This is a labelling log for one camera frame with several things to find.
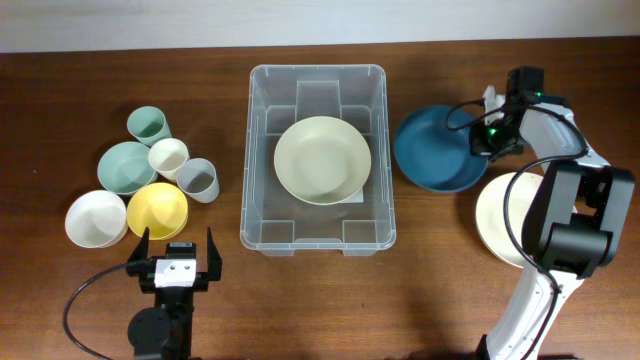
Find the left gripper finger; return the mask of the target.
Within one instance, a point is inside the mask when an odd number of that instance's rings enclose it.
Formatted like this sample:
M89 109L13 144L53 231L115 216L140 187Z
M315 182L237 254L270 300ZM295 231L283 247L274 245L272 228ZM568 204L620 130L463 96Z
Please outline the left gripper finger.
M220 281L222 274L222 258L214 243L211 228L207 228L207 280Z
M135 249L133 250L133 252L131 253L128 259L129 262L143 261L147 259L149 236L150 236L150 229L146 227L144 229L143 235L138 245L135 247Z

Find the cream white plate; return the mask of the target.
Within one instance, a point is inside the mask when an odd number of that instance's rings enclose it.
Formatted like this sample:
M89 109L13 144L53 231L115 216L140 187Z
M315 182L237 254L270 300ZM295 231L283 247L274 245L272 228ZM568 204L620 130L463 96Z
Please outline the cream white plate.
M514 172L500 175L483 188L476 202L475 222L481 240L488 250L501 261L521 268L526 260L513 246L505 227L503 214L506 188L514 175ZM509 222L519 245L522 244L524 218L542 180L541 175L525 173L518 178L512 188L509 200Z

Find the dark blue plate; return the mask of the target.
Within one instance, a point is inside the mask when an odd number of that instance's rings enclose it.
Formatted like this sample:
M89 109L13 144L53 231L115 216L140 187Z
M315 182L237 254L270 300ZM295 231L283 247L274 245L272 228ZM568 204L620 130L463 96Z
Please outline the dark blue plate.
M445 122L464 125L472 116L450 113L435 105L409 115L394 138L394 156L402 173L414 184L434 192L453 193L472 187L484 175L488 160L471 154L469 130L450 131Z

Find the cream plastic cup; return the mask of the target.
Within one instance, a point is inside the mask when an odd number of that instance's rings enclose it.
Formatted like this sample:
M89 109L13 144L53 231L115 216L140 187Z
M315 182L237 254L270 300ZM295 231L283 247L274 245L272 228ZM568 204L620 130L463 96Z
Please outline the cream plastic cup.
M149 165L169 181L175 182L178 171L190 159L184 142L166 138L156 142L148 154Z

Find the green plastic cup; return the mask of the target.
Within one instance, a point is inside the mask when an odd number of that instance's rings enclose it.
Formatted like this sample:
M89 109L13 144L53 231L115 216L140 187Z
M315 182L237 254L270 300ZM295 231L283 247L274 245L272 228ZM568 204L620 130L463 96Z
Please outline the green plastic cup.
M127 129L139 142L149 147L160 140L172 137L164 113L153 106L143 106L134 110L127 119Z

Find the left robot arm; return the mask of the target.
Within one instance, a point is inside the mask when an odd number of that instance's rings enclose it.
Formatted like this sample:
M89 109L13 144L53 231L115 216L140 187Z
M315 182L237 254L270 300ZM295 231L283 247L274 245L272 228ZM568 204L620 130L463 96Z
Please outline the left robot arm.
M163 256L149 256L150 230L131 253L126 273L136 277L141 292L154 296L154 305L136 313L127 334L136 359L191 357L194 294L206 292L221 279L222 258L211 232L207 233L207 270L198 272L196 245L170 242Z

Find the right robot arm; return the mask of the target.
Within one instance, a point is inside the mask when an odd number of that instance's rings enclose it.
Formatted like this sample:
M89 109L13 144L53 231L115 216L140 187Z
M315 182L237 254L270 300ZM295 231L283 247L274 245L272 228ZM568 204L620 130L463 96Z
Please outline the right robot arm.
M568 101L544 92L544 71L511 70L506 92L487 89L485 112L469 123L470 152L495 161L530 146L544 177L519 236L507 235L524 260L505 314L482 338L478 359L535 359L569 296L616 256L635 187L588 144Z

